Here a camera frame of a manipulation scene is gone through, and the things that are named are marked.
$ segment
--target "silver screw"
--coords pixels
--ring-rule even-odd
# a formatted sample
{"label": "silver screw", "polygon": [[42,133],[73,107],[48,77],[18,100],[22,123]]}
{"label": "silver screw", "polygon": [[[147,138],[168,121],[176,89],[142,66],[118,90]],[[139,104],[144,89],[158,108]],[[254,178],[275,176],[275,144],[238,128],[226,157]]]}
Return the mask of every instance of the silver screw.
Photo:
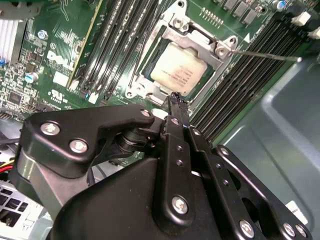
{"label": "silver screw", "polygon": [[294,237],[296,235],[294,229],[288,223],[284,223],[283,227],[286,233],[289,234],[291,237]]}
{"label": "silver screw", "polygon": [[178,214],[186,214],[188,211],[187,203],[179,196],[172,198],[172,206]]}
{"label": "silver screw", "polygon": [[194,132],[195,135],[198,135],[198,136],[201,135],[201,133],[198,131],[198,129],[194,128],[192,131]]}
{"label": "silver screw", "polygon": [[248,223],[246,220],[241,220],[239,222],[239,225],[244,235],[246,235],[250,239],[254,238],[255,232],[250,223]]}
{"label": "silver screw", "polygon": [[69,147],[75,153],[82,154],[88,150],[88,145],[82,140],[73,140],[70,142]]}
{"label": "silver screw", "polygon": [[229,155],[229,152],[224,147],[220,148],[220,150],[224,155]]}
{"label": "silver screw", "polygon": [[45,134],[49,136],[54,136],[60,133],[60,127],[52,122],[46,122],[41,125],[40,130]]}
{"label": "silver screw", "polygon": [[184,22],[180,18],[173,19],[173,26],[176,29],[180,29],[184,25]]}
{"label": "silver screw", "polygon": [[38,38],[40,38],[41,40],[47,40],[48,39],[48,33],[45,30],[40,30],[37,33]]}
{"label": "silver screw", "polygon": [[219,49],[218,53],[219,53],[219,56],[223,56],[225,54],[225,50]]}
{"label": "silver screw", "polygon": [[306,234],[305,230],[302,228],[302,226],[295,225],[295,228],[298,230],[299,233],[301,233],[302,236],[304,236],[305,238],[307,237],[307,234]]}
{"label": "silver screw", "polygon": [[175,162],[179,167],[182,167],[184,165],[184,162],[181,161],[180,159]]}
{"label": "silver screw", "polygon": [[174,118],[174,117],[171,118],[171,122],[173,122],[175,125],[179,125],[180,124],[179,120]]}
{"label": "silver screw", "polygon": [[148,112],[148,110],[142,109],[140,112],[142,113],[143,116],[146,116],[146,117],[151,116],[150,113]]}

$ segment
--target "black ram slot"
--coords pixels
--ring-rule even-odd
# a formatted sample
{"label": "black ram slot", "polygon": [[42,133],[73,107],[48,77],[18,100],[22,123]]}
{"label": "black ram slot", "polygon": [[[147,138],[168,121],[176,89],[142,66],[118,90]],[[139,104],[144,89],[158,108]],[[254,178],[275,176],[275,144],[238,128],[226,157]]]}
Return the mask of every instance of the black ram slot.
{"label": "black ram slot", "polygon": [[103,74],[103,78],[104,82],[102,84],[102,87],[100,88],[99,93],[104,93],[106,91],[108,91],[108,86],[110,84],[112,84],[112,82],[110,80],[110,76],[112,73],[112,70],[114,69],[114,67],[116,66],[116,63],[118,61],[119,56],[125,52],[125,55],[122,56],[122,59],[125,60],[127,58],[130,58],[129,56],[133,54],[133,52],[135,51],[135,48],[137,47],[140,38],[142,37],[144,31],[146,30],[146,20],[150,21],[152,14],[153,14],[153,10],[156,8],[158,2],[156,0],[143,0],[143,2],[141,2],[139,4],[139,6],[145,6],[146,11],[144,11],[144,8],[139,8],[139,13],[136,14],[136,18],[139,19],[141,17],[141,15],[143,14],[143,20],[140,22],[140,24],[138,26],[136,26],[136,22],[137,21],[132,21],[132,23],[130,24],[129,29],[134,29],[137,27],[136,29],[136,33],[134,36],[131,35],[126,35],[121,46],[118,48],[116,54],[113,56],[112,61],[110,62],[108,69],[106,69],[106,71]]}
{"label": "black ram slot", "polygon": [[[298,46],[300,44],[296,43],[294,46],[292,46],[292,48],[290,48],[290,53],[289,54],[293,54],[297,49]],[[283,66],[284,62],[283,61],[275,61],[275,60],[271,60],[272,64],[269,65],[268,68],[271,69],[271,71],[264,71],[265,75],[263,74],[260,78],[260,81],[256,81],[254,82],[255,85],[252,87],[251,91],[249,92],[249,94],[247,94],[245,97],[240,98],[241,99],[236,99],[234,102],[235,103],[239,103],[237,105],[235,105],[233,108],[228,109],[228,114],[221,116],[217,121],[212,123],[212,127],[210,128],[210,130],[208,131],[208,138],[210,139],[215,139],[224,129],[224,127],[226,127],[231,121],[232,119],[242,111],[242,109],[248,104],[250,103],[253,98],[255,97],[255,95],[265,86],[265,84],[268,83],[269,79]]]}
{"label": "black ram slot", "polygon": [[[275,25],[276,23],[274,21],[270,22],[270,27],[265,27],[258,39],[256,39],[251,46],[249,47],[251,51],[257,51],[257,48],[259,46],[262,46],[263,43],[266,42],[266,40],[271,36],[271,33],[274,28],[277,28]],[[206,108],[205,111],[203,111],[204,114],[199,115],[198,117],[196,116],[197,119],[194,119],[195,123],[198,123],[197,127],[202,128],[203,125],[205,124],[203,121],[207,118],[207,116],[210,114],[210,109],[214,107],[219,98],[224,94],[224,92],[230,87],[234,86],[234,82],[236,81],[235,76],[240,74],[244,68],[244,66],[247,65],[247,63],[252,59],[253,57],[251,56],[246,56],[243,55],[240,57],[236,65],[233,67],[231,72],[225,76],[223,82],[218,86],[218,88],[215,90],[213,93],[214,95],[208,100],[203,107]]]}
{"label": "black ram slot", "polygon": [[[273,41],[268,41],[268,43],[264,46],[264,51],[267,51],[268,53],[272,52],[272,49],[274,47],[274,42]],[[234,77],[234,80],[240,79],[239,82],[235,82],[236,84],[232,85],[229,88],[229,94],[224,94],[224,97],[219,96],[218,100],[216,101],[215,108],[212,109],[212,112],[215,114],[212,115],[209,119],[207,119],[203,125],[202,125],[202,131],[206,131],[206,129],[211,125],[211,122],[218,117],[218,114],[224,107],[224,104],[227,104],[228,101],[233,99],[235,95],[237,94],[238,90],[244,86],[246,89],[249,88],[249,85],[251,84],[254,79],[251,78],[252,75],[256,74],[257,71],[261,72],[261,65],[266,65],[268,63],[271,63],[272,61],[270,59],[262,58],[262,57],[250,57],[249,59],[249,66],[250,67],[245,67],[244,69],[241,70],[241,72]]]}
{"label": "black ram slot", "polygon": [[125,4],[125,0],[117,0],[113,2],[112,8],[107,14],[107,18],[104,21],[103,30],[100,33],[100,36],[95,44],[95,47],[90,55],[90,58],[88,60],[88,63],[85,66],[84,73],[81,80],[81,85],[89,86],[93,82],[93,74],[96,71],[99,63],[101,62],[103,52],[106,49],[106,45],[109,41],[110,36],[114,34],[114,31],[117,26],[117,20],[119,20],[119,17],[121,16],[122,9]]}
{"label": "black ram slot", "polygon": [[[279,16],[271,19],[247,50],[282,56],[294,54],[303,40],[307,40],[306,35],[279,19]],[[254,100],[284,63],[262,57],[241,56],[191,123],[202,131],[208,141],[213,141]]]}
{"label": "black ram slot", "polygon": [[[249,81],[246,84],[242,84],[242,87],[245,88],[246,92],[248,91],[248,94],[252,95],[252,97],[255,95],[255,91],[252,90],[255,87],[255,85],[258,84],[259,86],[261,86],[261,82],[265,82],[266,80],[267,81],[269,80],[268,77],[264,77],[264,73],[266,73],[269,68],[274,70],[276,63],[279,62],[279,61],[275,61],[275,60],[271,60],[271,59],[263,59],[263,61],[264,61],[263,65],[262,65],[263,68],[260,65],[259,72],[255,72],[255,74],[252,74],[250,76]],[[259,75],[260,73],[262,73],[262,74],[259,77],[259,80],[257,81],[256,80],[256,75]],[[240,101],[243,100],[242,99],[243,95],[244,94],[242,92],[239,92],[239,90],[237,90],[232,97],[229,97],[229,99],[227,100],[227,102],[225,104],[227,104],[228,101],[231,100],[231,99],[233,99],[233,102],[237,104],[238,101],[240,102]],[[232,112],[236,105],[233,106],[233,104],[231,104],[231,106],[232,106],[231,109],[226,109],[227,111],[225,111],[225,114],[223,114],[223,113],[220,114],[220,111],[221,111],[221,109],[223,109],[223,107],[218,109],[216,111],[215,115],[211,116],[210,126],[216,126],[217,123],[219,122],[219,119],[225,118],[227,113],[228,112]],[[204,133],[207,133],[207,132],[210,133],[212,131],[211,130],[204,131]]]}
{"label": "black ram slot", "polygon": [[92,92],[95,92],[97,88],[107,80],[104,77],[104,73],[106,71],[112,71],[113,61],[114,59],[118,59],[120,48],[123,46],[123,42],[125,42],[128,36],[131,34],[133,29],[132,26],[134,26],[138,20],[138,16],[141,12],[140,6],[146,1],[147,0],[131,1],[129,4],[126,4],[126,7],[123,8],[121,18],[117,22],[114,33],[112,33],[112,36],[109,38],[99,66],[93,75],[94,83],[90,87]]}

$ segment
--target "black metal bracket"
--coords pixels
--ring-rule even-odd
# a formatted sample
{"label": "black metal bracket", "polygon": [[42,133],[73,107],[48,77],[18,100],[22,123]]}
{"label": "black metal bracket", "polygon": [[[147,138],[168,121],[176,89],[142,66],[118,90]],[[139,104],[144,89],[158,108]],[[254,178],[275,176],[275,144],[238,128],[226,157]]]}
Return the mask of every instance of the black metal bracket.
{"label": "black metal bracket", "polygon": [[[169,96],[166,106],[170,115],[164,120],[132,104],[38,113],[24,122],[11,179],[56,217],[52,236],[312,239],[229,149],[210,149],[190,126],[179,94]],[[74,140],[81,146],[72,145]],[[86,189],[90,166],[134,151],[146,158]],[[102,219],[92,217],[104,211]],[[139,221],[148,222],[148,233],[130,230],[144,229]],[[129,228],[115,233],[124,222]]]}
{"label": "black metal bracket", "polygon": [[[36,113],[24,121],[19,144],[32,159],[65,178],[85,175],[97,152],[98,142],[108,149],[118,133],[152,125],[154,116],[143,106],[132,104]],[[58,127],[45,133],[44,124]],[[87,145],[84,152],[72,151],[71,141]]]}
{"label": "black metal bracket", "polygon": [[182,233],[195,219],[195,201],[191,188],[191,159],[184,141],[182,122],[167,116],[161,127],[163,149],[156,171],[153,218],[170,235]]}

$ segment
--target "label on processor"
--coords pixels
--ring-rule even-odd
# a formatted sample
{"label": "label on processor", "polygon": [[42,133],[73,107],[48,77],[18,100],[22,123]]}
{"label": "label on processor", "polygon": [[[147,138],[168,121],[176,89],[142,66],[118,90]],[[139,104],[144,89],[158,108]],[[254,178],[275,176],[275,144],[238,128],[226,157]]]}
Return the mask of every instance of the label on processor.
{"label": "label on processor", "polygon": [[155,64],[151,78],[164,87],[187,96],[197,85],[207,64],[175,43],[170,43]]}

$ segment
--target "green circuit board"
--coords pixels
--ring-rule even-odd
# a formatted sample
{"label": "green circuit board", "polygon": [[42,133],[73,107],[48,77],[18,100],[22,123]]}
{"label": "green circuit board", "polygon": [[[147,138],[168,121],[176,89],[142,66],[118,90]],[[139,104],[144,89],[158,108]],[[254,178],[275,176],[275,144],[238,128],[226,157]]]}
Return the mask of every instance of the green circuit board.
{"label": "green circuit board", "polygon": [[[32,108],[28,107],[30,97],[54,110],[94,107],[94,104],[79,97],[78,89],[69,90],[56,83],[55,77],[59,78],[62,74],[63,77],[68,77],[67,81],[69,82],[78,60],[74,49],[84,44],[93,20],[95,21],[93,27],[97,28],[96,32],[99,31],[97,26],[101,25],[107,14],[106,11],[103,12],[106,5],[107,1],[95,1],[91,5],[80,0],[45,2],[40,14],[27,23],[20,62],[14,66],[0,69],[2,107],[7,106],[21,113],[30,114],[33,112]],[[211,13],[216,15],[214,20],[210,18]],[[190,0],[187,8],[187,15],[206,30],[222,39],[236,35],[243,48],[248,46],[248,39],[254,38],[254,34],[271,14],[271,12],[262,14],[252,24],[245,25],[211,0]],[[46,32],[46,40],[39,39],[37,36],[39,31]],[[34,64],[39,76],[34,84],[27,84],[24,81],[26,67],[29,63]],[[22,96],[21,104],[10,100],[10,91]],[[147,105],[147,107],[152,106],[140,97],[125,98],[123,91],[121,88],[119,92],[116,91],[108,101],[108,105],[140,103]]]}
{"label": "green circuit board", "polygon": [[[111,14],[110,2],[95,0],[89,4],[84,0],[45,1],[40,13],[27,21],[19,62],[0,67],[0,108],[15,110],[26,118],[35,112],[98,107],[99,101],[91,103],[87,98],[79,96],[80,85],[70,89],[70,84],[79,67],[85,66],[90,58],[102,25],[108,14]],[[174,2],[164,0],[162,4],[170,6]],[[311,0],[302,2],[309,4],[309,9],[315,3]],[[238,49],[245,50],[275,11],[272,0],[243,0],[241,3],[248,6],[248,14],[236,13],[239,6],[236,0],[187,0],[186,15],[219,39],[237,36]],[[249,11],[253,15],[247,19]],[[137,54],[134,54],[130,59],[107,105],[135,103],[149,110],[158,108],[140,96],[131,99],[125,97],[125,88],[136,57]],[[226,71],[233,67],[239,57],[233,57]],[[283,72],[279,72],[272,82],[280,78]],[[25,81],[28,73],[36,73],[38,76],[32,84]]]}

